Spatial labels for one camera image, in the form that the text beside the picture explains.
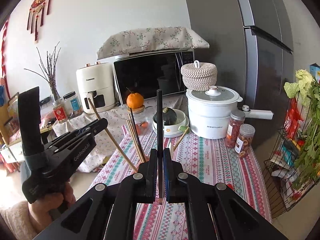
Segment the person left hand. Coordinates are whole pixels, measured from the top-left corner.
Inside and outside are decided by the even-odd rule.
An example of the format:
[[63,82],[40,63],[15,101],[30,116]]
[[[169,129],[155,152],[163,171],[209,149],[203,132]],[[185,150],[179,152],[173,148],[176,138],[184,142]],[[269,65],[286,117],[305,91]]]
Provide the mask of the person left hand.
[[67,203],[68,208],[76,202],[73,188],[69,182],[65,183],[63,193],[47,194],[43,198],[36,200],[33,204],[28,204],[30,221],[36,233],[43,231],[53,221],[49,211],[57,209],[64,201]]

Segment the beige fleece left forearm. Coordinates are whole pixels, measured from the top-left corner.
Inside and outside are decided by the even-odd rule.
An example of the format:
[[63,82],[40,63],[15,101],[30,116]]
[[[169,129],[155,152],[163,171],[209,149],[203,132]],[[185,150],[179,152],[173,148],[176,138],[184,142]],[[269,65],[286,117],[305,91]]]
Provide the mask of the beige fleece left forearm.
[[33,239],[36,235],[27,201],[1,209],[1,239]]

